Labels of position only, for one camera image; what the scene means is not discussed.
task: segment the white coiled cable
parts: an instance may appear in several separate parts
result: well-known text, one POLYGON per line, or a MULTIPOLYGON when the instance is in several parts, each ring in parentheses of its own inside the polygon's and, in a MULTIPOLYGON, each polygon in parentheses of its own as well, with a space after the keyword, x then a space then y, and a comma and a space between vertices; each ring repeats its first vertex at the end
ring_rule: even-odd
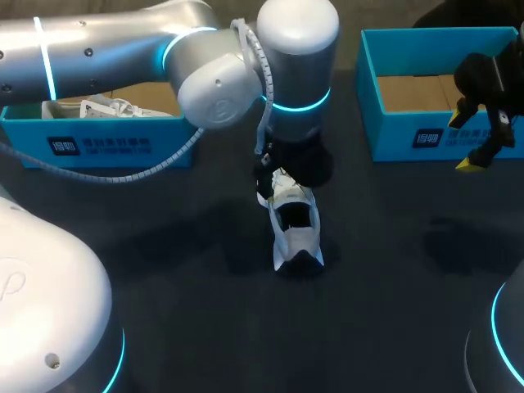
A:
POLYGON ((255 145, 255 154, 257 156, 261 155, 264 146, 265 146, 265 130, 268 127, 269 120, 271 118, 271 110, 273 109, 273 76, 271 75, 271 67, 269 67, 268 58, 265 56, 264 49, 260 44, 259 39, 256 37, 255 32, 246 24, 243 19, 235 19, 231 22, 231 28, 238 30, 240 44, 242 47, 242 56, 244 57, 244 62, 248 66, 250 62, 249 58, 249 48, 244 44, 245 38, 247 42, 251 45, 251 49, 255 53, 257 60, 262 67, 262 73, 264 75, 265 81, 265 95, 266 102, 264 113, 262 114, 262 119, 256 129, 256 145, 255 145))
MULTIPOLYGON (((269 62, 264 54, 264 49, 262 49, 262 46, 260 45, 260 41, 256 37, 253 30, 246 24, 246 22, 243 19, 240 19, 240 20, 237 19, 231 22, 231 27, 233 29, 238 30, 239 37, 241 40, 241 45, 242 45, 242 55, 244 57, 244 62, 246 63, 246 67, 252 69, 251 61, 249 58, 248 47, 246 46, 247 43, 249 43, 251 45, 251 48, 253 49, 253 52, 255 53, 257 60, 260 62, 260 66, 262 67, 262 72, 264 73, 267 101, 265 103, 264 114, 262 115, 262 119, 256 130, 256 146, 255 146, 255 154, 260 155, 262 154, 262 151, 264 149, 265 129, 268 126, 269 119, 271 116, 271 110, 273 108, 273 78, 271 76, 271 69, 269 68, 269 62)), ((47 162, 38 160, 32 156, 22 153, 21 151, 17 151, 4 142, 0 142, 0 151, 9 156, 15 157, 16 159, 28 161, 31 164, 36 165, 39 168, 44 169, 47 172, 50 172, 52 174, 58 174, 60 176, 63 176, 66 178, 72 178, 74 180, 80 180, 80 181, 89 182, 89 183, 101 183, 101 184, 131 183, 131 182, 136 182, 138 180, 142 180, 143 178, 152 176, 153 174, 157 174, 161 170, 172 165, 183 154, 185 154, 189 149, 192 148, 192 146, 198 141, 198 139, 201 138, 204 132, 205 132, 204 129, 198 129, 194 133, 194 135, 190 137, 189 140, 180 149, 178 149, 171 157, 162 161, 158 165, 155 165, 150 169, 143 170, 142 172, 138 172, 136 174, 129 174, 127 176, 115 176, 115 177, 93 176, 91 174, 81 174, 79 172, 74 172, 72 170, 62 169, 55 165, 48 164, 47 162)))

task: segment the white robotic arm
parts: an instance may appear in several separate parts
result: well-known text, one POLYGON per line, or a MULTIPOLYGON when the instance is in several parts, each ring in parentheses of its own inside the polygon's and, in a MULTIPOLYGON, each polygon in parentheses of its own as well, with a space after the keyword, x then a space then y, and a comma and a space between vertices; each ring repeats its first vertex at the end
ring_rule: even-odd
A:
MULTIPOLYGON (((270 143, 259 146, 264 159, 257 176, 288 165, 298 180, 309 173, 308 163, 321 166, 318 158, 324 157, 322 113, 338 27, 328 0, 268 0, 252 27, 256 34, 241 21, 221 29, 200 0, 119 14, 3 21, 0 106, 169 81, 199 130, 155 170, 96 178, 39 163, 79 179, 121 183, 163 169, 203 129, 233 124, 253 101, 265 100, 271 111, 260 131, 270 143)), ((32 160, 8 145, 0 150, 32 160)), ((1 197, 0 217, 0 393, 133 391, 125 336, 100 260, 79 239, 1 197)))
POLYGON ((154 169, 98 178, 100 183, 124 183, 169 166, 203 129, 234 124, 255 100, 264 99, 255 150, 264 151, 264 136, 269 135, 277 151, 273 163, 285 166, 288 157, 320 144, 339 30, 337 11, 328 0, 268 0, 252 29, 241 20, 232 27, 221 29, 201 0, 172 0, 134 12, 3 22, 0 105, 169 81, 185 117, 199 132, 154 169))

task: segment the sneaker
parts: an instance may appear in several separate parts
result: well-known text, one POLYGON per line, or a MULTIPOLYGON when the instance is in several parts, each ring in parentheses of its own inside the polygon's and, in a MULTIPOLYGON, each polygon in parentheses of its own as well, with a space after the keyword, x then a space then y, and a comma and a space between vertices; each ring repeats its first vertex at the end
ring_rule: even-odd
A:
POLYGON ((322 268, 320 216, 311 189, 302 187, 282 169, 273 172, 273 196, 258 202, 269 210, 275 234, 273 265, 290 270, 322 268))
POLYGON ((119 98, 101 94, 78 102, 42 102, 42 119, 84 119, 102 117, 172 117, 168 113, 142 109, 119 98))

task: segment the blue cardboard box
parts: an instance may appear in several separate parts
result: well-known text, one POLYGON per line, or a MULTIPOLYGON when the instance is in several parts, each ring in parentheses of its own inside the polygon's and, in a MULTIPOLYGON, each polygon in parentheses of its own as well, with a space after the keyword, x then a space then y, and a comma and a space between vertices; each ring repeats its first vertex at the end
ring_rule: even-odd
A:
MULTIPOLYGON (((131 87, 137 100, 140 94, 147 100, 144 93, 159 88, 162 94, 173 94, 166 86, 147 85, 131 87)), ((13 148, 60 168, 150 168, 175 153, 195 132, 182 116, 42 120, 41 114, 41 104, 7 106, 0 124, 13 148)), ((187 151, 172 166, 187 168, 191 163, 192 151, 187 151)), ((24 166, 34 168, 27 162, 24 166)))
MULTIPOLYGON (((363 30, 356 90, 373 160, 462 160, 490 129, 486 111, 459 131, 447 126, 451 110, 388 112, 377 78, 452 75, 467 54, 494 56, 516 37, 514 28, 363 30)), ((524 120, 514 129, 516 147, 497 157, 524 157, 524 120)))

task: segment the black tabletop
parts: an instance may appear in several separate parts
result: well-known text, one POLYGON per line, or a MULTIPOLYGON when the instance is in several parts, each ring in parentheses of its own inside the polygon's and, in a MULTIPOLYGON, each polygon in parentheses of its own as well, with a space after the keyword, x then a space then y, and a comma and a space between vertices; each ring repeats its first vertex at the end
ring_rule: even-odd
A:
POLYGON ((251 177, 259 113, 209 132, 192 169, 129 185, 0 159, 21 205, 100 256, 142 391, 467 391, 468 329, 524 256, 524 164, 374 164, 354 76, 336 72, 332 89, 336 173, 315 191, 327 270, 314 279, 273 272, 251 177))

